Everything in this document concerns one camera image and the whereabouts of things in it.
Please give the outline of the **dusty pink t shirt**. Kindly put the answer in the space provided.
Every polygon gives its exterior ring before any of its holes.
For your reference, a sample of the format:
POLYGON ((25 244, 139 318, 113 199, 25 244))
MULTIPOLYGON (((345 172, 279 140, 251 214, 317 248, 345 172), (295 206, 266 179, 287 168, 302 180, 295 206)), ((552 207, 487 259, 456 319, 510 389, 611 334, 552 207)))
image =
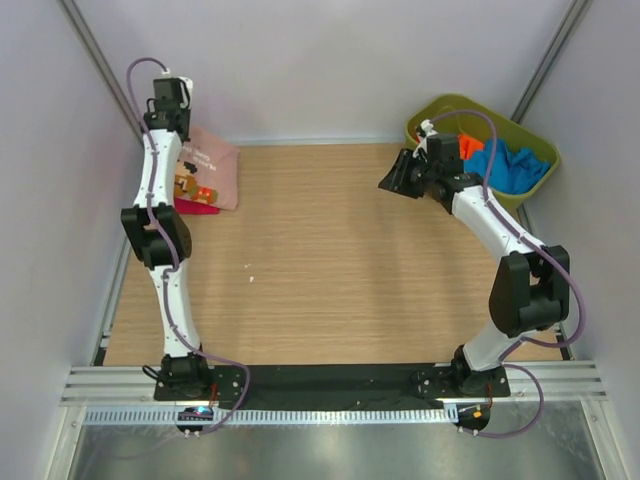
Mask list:
POLYGON ((192 126, 177 161, 174 199, 233 211, 238 206, 239 150, 205 129, 192 126))

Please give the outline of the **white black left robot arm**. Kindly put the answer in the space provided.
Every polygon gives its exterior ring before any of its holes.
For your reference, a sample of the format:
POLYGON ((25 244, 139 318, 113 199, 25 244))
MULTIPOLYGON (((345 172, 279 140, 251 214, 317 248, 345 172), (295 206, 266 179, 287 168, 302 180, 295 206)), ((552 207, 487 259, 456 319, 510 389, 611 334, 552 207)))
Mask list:
POLYGON ((133 205, 120 220, 136 258, 147 269, 157 294, 164 337, 160 367, 143 372, 156 382, 156 400, 201 400, 212 388, 202 343, 195 328, 187 288, 192 240, 174 206, 179 156, 189 139, 193 83, 164 73, 153 81, 142 135, 144 161, 133 205))

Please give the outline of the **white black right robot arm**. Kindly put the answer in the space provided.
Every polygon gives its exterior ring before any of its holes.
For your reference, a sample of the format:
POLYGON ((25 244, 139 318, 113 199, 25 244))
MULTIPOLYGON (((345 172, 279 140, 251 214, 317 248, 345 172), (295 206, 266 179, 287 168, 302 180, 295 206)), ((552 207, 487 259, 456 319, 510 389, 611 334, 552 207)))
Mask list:
POLYGON ((431 135, 423 147, 401 149, 378 186, 413 199, 430 196, 466 225, 496 261, 488 324, 457 348, 449 374, 459 394, 487 393, 503 361, 526 336, 567 318, 569 284, 563 274, 569 267, 568 252, 530 236, 485 188, 479 174, 465 172, 453 134, 431 135))

